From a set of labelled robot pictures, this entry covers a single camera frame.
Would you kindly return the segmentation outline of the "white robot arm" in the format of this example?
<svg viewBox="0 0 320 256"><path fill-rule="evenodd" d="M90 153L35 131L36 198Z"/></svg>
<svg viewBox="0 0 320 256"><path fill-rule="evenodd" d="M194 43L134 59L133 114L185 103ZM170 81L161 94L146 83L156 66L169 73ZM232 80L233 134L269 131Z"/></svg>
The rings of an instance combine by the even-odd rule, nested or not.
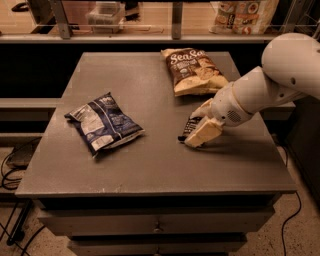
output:
<svg viewBox="0 0 320 256"><path fill-rule="evenodd" d="M300 33L274 38L261 64L220 89L191 115L184 144L197 148L220 136L225 127L249 121L257 112L305 96L320 98L320 42Z"/></svg>

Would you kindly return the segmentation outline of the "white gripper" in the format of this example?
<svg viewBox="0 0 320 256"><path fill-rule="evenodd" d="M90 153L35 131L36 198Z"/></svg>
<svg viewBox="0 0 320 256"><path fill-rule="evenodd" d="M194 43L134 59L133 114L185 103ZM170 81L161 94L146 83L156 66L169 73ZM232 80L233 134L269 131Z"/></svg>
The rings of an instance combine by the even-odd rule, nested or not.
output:
<svg viewBox="0 0 320 256"><path fill-rule="evenodd" d="M242 108L234 92L234 83L230 82L215 94L213 100L208 99L191 113L190 118L196 117L202 119L184 140L187 146L193 148L220 136L222 123L228 127L236 127L249 121L253 114Z"/></svg>

